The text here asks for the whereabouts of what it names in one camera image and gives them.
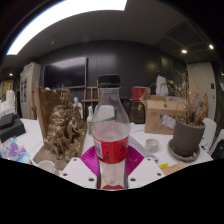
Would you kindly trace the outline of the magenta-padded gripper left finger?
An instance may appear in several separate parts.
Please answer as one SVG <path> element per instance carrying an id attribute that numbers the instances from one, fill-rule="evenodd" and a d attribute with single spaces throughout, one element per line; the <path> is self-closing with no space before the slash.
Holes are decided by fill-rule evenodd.
<path id="1" fill-rule="evenodd" d="M 99 176 L 99 162 L 95 147 L 89 148 L 80 158 L 73 157 L 60 177 L 84 188 L 96 189 Z"/>

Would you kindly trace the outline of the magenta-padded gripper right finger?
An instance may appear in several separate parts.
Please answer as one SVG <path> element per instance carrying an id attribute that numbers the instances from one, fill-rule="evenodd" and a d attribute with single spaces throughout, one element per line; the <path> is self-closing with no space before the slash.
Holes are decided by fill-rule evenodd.
<path id="1" fill-rule="evenodd" d="M 140 188 L 165 176 L 151 157 L 144 157 L 133 147 L 128 148 L 125 172 L 129 189 Z"/>

